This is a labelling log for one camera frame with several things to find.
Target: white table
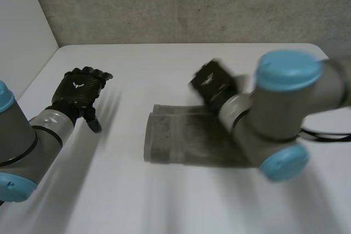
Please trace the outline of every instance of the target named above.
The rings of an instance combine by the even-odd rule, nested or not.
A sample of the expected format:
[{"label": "white table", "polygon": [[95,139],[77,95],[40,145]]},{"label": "white table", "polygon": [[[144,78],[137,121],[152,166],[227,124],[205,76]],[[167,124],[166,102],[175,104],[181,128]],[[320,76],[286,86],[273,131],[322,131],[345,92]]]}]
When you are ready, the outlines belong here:
[{"label": "white table", "polygon": [[[261,55],[311,44],[73,45],[59,49],[19,100],[31,118],[50,104],[65,72],[109,71],[97,103],[103,133],[78,121],[74,133],[23,203],[0,207],[0,233],[351,233],[351,145],[306,143],[312,160],[297,178],[273,184],[256,169],[145,163],[146,121],[154,104],[198,105],[193,73],[220,57],[253,73]],[[307,118],[310,128],[351,130],[351,112]]]}]

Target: gray towel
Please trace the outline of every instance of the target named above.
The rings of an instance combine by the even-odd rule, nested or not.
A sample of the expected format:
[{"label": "gray towel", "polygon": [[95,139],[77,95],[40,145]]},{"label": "gray towel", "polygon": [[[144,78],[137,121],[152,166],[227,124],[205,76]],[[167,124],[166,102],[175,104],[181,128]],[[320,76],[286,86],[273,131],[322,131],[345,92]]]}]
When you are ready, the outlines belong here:
[{"label": "gray towel", "polygon": [[146,126],[144,159],[152,163],[251,166],[205,106],[155,105]]}]

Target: robotic hand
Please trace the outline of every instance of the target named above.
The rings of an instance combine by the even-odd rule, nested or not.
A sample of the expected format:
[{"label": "robotic hand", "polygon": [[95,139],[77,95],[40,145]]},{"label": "robotic hand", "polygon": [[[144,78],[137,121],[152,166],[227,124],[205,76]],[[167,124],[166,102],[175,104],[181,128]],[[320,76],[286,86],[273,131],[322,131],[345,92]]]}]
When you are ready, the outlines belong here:
[{"label": "robotic hand", "polygon": [[112,77],[90,67],[67,72],[52,105],[29,122],[0,82],[0,201],[22,202],[31,196],[78,118],[83,117],[93,132],[102,131],[93,103]]},{"label": "robotic hand", "polygon": [[94,133],[102,131],[101,125],[95,116],[93,103],[104,89],[106,81],[113,76],[107,72],[84,67],[82,70],[75,68],[65,74],[56,92],[54,93],[50,109],[70,106],[79,117],[83,117]]},{"label": "robotic hand", "polygon": [[297,50],[267,53],[258,64],[251,94],[238,94],[232,76],[212,60],[191,85],[251,164],[271,181],[290,179],[308,163],[299,135],[319,142],[351,141],[349,134],[331,139],[326,133],[301,129],[311,113],[351,105],[351,60],[318,61]]}]

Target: concrete wall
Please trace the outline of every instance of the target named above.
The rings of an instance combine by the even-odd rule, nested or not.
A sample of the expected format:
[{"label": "concrete wall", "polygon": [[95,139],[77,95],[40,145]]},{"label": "concrete wall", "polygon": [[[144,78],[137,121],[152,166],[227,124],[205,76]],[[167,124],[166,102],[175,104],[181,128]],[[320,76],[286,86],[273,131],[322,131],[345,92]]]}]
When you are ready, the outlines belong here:
[{"label": "concrete wall", "polygon": [[0,79],[16,99],[57,49],[38,0],[0,0]]},{"label": "concrete wall", "polygon": [[60,46],[310,42],[347,53],[351,43],[351,0],[39,1]]}]

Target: black ring band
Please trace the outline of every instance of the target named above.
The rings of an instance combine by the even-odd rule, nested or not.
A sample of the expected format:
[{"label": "black ring band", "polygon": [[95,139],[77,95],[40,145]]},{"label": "black ring band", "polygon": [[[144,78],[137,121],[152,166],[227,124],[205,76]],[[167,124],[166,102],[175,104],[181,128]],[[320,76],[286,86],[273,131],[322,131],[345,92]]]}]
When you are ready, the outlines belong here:
[{"label": "black ring band", "polygon": [[59,137],[59,136],[57,135],[57,133],[55,133],[54,131],[52,131],[52,130],[46,128],[46,127],[43,127],[43,126],[39,126],[39,125],[33,125],[32,128],[33,128],[33,129],[37,129],[37,130],[45,131],[45,132],[47,132],[48,134],[52,135],[52,136],[55,137],[55,139],[59,142],[60,147],[61,147],[61,148],[63,147],[64,143],[62,142],[61,137]]},{"label": "black ring band", "polygon": [[33,144],[26,151],[24,151],[19,156],[16,156],[10,160],[7,160],[5,162],[0,163],[0,167],[5,167],[5,166],[13,164],[17,161],[20,161],[21,159],[23,159],[24,157],[29,155],[34,150],[34,148],[37,146],[37,143],[38,143],[38,137],[37,137],[37,134],[35,134],[35,139],[34,139]]},{"label": "black ring band", "polygon": [[235,120],[234,120],[234,122],[233,122],[233,125],[231,126],[231,129],[232,129],[232,130],[234,130],[234,128],[235,128],[236,124],[238,123],[238,121],[240,121],[240,119],[241,119],[245,114],[247,114],[248,112],[249,112],[249,110],[246,110],[246,111],[242,112],[241,114],[239,114],[239,115],[235,118]]}]

